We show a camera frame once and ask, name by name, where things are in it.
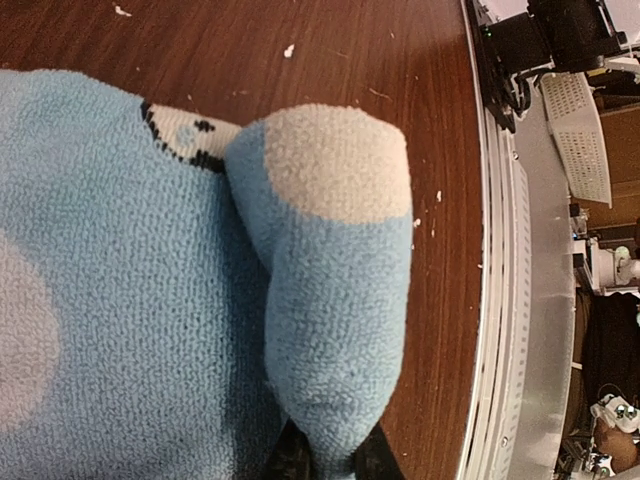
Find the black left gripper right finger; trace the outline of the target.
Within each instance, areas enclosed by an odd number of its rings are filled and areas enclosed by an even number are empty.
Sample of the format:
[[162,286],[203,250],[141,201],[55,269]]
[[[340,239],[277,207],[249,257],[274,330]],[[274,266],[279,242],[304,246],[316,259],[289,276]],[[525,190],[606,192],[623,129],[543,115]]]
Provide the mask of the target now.
[[376,424],[353,454],[357,480],[404,480],[400,466],[380,424]]

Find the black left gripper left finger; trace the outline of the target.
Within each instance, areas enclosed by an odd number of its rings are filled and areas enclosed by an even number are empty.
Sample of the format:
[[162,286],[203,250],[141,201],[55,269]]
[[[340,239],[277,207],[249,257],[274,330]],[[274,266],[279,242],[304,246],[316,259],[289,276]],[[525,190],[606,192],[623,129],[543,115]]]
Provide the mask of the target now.
[[287,422],[262,471],[264,480],[312,480],[312,452],[306,435]]

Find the blue patterned cloth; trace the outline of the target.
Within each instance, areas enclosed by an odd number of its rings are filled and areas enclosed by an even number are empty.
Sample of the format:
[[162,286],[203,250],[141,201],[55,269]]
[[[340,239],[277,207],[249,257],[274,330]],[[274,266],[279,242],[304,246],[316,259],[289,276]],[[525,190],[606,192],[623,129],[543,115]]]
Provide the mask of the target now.
[[406,140],[353,107],[246,127],[83,74],[1,74],[1,475],[314,479],[400,376]]

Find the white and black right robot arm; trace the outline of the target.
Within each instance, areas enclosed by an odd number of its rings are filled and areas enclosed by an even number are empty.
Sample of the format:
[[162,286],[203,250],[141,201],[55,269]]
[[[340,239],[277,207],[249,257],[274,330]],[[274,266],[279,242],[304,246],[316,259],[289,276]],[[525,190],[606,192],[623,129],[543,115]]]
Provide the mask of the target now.
[[511,75],[547,64],[558,72],[598,69],[627,43],[597,0],[529,1],[525,12],[483,26],[482,34]]

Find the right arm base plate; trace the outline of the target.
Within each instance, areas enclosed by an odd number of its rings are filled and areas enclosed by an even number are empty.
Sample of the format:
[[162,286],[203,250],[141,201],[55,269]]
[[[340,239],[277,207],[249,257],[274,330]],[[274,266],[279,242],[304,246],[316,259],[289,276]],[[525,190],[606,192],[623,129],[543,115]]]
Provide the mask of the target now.
[[510,133],[516,131],[515,114],[508,100],[513,98],[513,84],[509,76],[499,71],[496,55],[485,45],[486,26],[491,23],[488,9],[478,1],[467,4],[474,56],[478,71],[483,105],[493,115],[498,125]]

